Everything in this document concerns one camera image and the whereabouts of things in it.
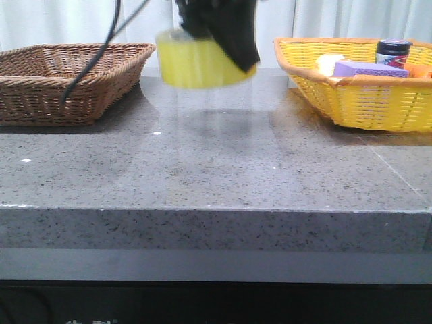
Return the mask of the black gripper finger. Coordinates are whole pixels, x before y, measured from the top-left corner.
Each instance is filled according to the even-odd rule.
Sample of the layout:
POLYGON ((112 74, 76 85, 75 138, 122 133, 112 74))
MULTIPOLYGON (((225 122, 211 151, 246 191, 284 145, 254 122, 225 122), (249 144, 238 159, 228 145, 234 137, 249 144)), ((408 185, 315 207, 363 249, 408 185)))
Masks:
POLYGON ((259 61, 255 41, 256 1, 211 1, 207 26, 224 53, 243 72, 259 61))
POLYGON ((211 8, 210 1, 176 0, 181 18, 181 27, 192 38, 211 38, 211 33, 203 14, 211 8))

